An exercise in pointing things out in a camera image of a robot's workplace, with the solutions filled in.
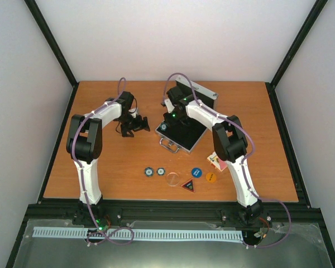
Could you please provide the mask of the aluminium poker case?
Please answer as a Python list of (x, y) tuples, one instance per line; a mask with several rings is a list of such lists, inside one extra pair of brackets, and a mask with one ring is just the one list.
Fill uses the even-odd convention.
[(171, 100), (172, 94), (164, 97), (161, 105), (167, 108), (167, 116), (156, 128), (155, 132), (159, 135), (159, 144), (172, 153), (183, 150), (187, 153), (192, 152), (199, 140), (207, 131), (206, 126), (195, 119), (189, 117), (180, 117), (173, 111), (174, 104), (178, 99), (187, 99), (193, 101), (192, 90), (195, 90), (196, 97), (206, 106), (215, 109), (217, 106), (218, 93), (213, 92), (206, 87), (195, 82), (189, 83), (182, 75), (175, 78), (176, 86), (170, 89), (171, 92), (177, 93), (178, 96)]

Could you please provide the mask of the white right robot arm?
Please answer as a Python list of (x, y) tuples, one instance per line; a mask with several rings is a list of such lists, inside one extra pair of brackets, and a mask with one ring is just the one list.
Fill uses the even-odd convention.
[(166, 92), (162, 103), (167, 108), (165, 122), (172, 126), (187, 118), (194, 119), (212, 132), (214, 152), (227, 164), (236, 188), (237, 202), (241, 206), (240, 217), (250, 220), (262, 211), (261, 201), (247, 163), (247, 139), (249, 136), (241, 126), (237, 116), (218, 113), (196, 98), (194, 92), (186, 95), (175, 86)]

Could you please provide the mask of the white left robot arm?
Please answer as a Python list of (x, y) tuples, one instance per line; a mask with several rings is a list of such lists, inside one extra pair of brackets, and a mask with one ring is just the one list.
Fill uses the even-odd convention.
[(66, 151), (76, 166), (79, 185), (79, 200), (91, 205), (85, 212), (91, 224), (104, 221), (105, 211), (96, 204), (102, 198), (98, 181), (98, 158), (103, 149), (103, 129), (111, 122), (118, 122), (122, 137), (133, 137), (140, 130), (149, 131), (147, 117), (132, 108), (136, 98), (132, 93), (124, 91), (116, 98), (108, 98), (100, 107), (85, 114), (72, 116), (69, 126)]

